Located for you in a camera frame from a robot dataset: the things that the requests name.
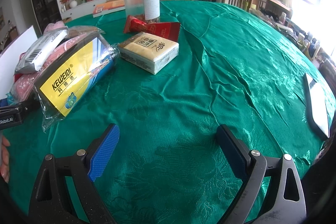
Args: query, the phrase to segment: human hand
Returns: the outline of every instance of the human hand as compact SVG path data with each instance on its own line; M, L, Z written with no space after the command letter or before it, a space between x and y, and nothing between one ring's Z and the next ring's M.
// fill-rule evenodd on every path
M1 144L2 163L0 166L0 174L7 183L9 181L9 152L6 147L10 145L11 144L6 139L6 137L2 135L2 144Z

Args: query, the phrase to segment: cartoon logo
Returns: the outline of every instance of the cartoon logo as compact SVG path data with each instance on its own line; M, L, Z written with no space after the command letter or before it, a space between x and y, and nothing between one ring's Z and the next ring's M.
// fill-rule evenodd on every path
M77 96L73 92L71 92L70 96L65 101L65 107L67 109L72 108L76 101L77 101Z

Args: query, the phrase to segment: white label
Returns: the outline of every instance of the white label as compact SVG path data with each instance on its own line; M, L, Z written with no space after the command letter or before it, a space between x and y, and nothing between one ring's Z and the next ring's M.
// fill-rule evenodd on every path
M143 0L145 6L145 20L160 16L160 0Z

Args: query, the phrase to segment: round table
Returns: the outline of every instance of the round table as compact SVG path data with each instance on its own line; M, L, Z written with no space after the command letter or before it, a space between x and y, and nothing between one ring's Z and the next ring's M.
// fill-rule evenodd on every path
M68 25L100 27L113 44L132 36L123 34L125 21L120 11ZM305 72L322 84L330 122L335 106L312 63L276 30L230 5L163 1L161 21L179 21L181 31L179 56L157 75L119 59L115 72L47 133L41 110L4 132L11 195L25 212L43 157L86 148L109 123L119 125L120 141L95 186L118 223L217 223L242 184L216 143L220 124L265 156L291 154L300 177L308 170L322 141L306 121Z

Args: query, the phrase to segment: tv stand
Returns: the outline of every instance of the tv stand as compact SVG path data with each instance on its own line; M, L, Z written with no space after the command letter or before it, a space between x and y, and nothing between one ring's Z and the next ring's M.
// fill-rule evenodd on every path
M61 17L62 19L66 19L68 17L71 17L71 19L76 19L90 14L92 15L96 5L105 3L107 1L109 0L92 0L89 2L79 4L75 8L71 8L61 13Z

